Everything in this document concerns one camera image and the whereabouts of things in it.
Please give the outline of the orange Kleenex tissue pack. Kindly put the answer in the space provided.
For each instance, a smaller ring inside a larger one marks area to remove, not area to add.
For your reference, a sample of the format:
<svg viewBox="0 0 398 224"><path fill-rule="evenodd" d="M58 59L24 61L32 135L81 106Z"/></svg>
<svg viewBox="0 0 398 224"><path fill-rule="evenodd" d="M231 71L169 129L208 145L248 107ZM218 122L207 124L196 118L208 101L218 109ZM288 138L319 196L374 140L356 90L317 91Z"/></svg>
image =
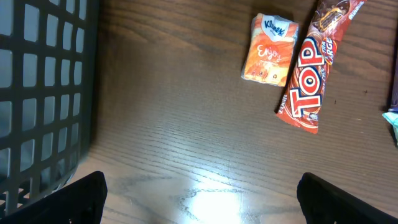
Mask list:
<svg viewBox="0 0 398 224"><path fill-rule="evenodd" d="M285 86L299 25L262 13L252 20L251 43L241 77L258 83Z"/></svg>

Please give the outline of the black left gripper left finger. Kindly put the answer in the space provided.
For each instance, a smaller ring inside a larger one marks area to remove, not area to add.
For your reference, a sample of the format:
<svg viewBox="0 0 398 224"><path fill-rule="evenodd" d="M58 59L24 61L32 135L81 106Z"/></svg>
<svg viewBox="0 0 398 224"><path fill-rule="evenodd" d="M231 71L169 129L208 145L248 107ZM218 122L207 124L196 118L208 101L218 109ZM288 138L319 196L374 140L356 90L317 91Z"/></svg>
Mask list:
<svg viewBox="0 0 398 224"><path fill-rule="evenodd" d="M108 189L95 171L61 190L9 215L3 224L100 224Z"/></svg>

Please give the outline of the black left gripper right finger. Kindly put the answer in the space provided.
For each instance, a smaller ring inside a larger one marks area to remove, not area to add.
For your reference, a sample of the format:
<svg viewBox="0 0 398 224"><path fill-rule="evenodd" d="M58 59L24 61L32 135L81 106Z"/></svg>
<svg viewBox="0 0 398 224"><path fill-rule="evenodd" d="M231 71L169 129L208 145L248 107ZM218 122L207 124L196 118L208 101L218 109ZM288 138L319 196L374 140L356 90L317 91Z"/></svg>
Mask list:
<svg viewBox="0 0 398 224"><path fill-rule="evenodd" d="M397 218L306 172L297 199L308 224L397 224Z"/></svg>

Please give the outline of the teal snack packet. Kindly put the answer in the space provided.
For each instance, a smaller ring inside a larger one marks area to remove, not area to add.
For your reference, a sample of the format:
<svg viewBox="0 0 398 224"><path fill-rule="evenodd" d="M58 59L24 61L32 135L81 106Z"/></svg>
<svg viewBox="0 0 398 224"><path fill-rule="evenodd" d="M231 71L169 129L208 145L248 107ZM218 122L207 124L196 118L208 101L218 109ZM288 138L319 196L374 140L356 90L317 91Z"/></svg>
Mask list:
<svg viewBox="0 0 398 224"><path fill-rule="evenodd" d="M389 111L386 113L383 113L382 116L391 124L393 132L394 132L394 137L395 140L398 140L398 125L397 125L397 119L398 115L397 112Z"/></svg>

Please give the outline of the dark plastic mesh basket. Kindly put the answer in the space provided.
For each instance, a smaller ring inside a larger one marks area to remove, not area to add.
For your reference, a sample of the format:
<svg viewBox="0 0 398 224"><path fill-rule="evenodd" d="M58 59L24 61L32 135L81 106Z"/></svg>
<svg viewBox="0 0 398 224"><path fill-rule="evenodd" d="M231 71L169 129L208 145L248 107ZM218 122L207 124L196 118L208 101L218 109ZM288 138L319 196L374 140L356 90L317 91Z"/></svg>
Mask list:
<svg viewBox="0 0 398 224"><path fill-rule="evenodd" d="M1 2L1 216L60 190L90 138L100 4Z"/></svg>

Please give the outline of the orange Top chocolate bar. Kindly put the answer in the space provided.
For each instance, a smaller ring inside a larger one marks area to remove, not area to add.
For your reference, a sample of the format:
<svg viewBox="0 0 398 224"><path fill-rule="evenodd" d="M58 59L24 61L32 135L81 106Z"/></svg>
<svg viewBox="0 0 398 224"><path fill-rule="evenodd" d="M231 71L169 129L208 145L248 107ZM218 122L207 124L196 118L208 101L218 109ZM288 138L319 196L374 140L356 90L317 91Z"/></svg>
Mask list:
<svg viewBox="0 0 398 224"><path fill-rule="evenodd" d="M318 2L297 62L282 97L277 117L316 134L326 81L336 51L365 0Z"/></svg>

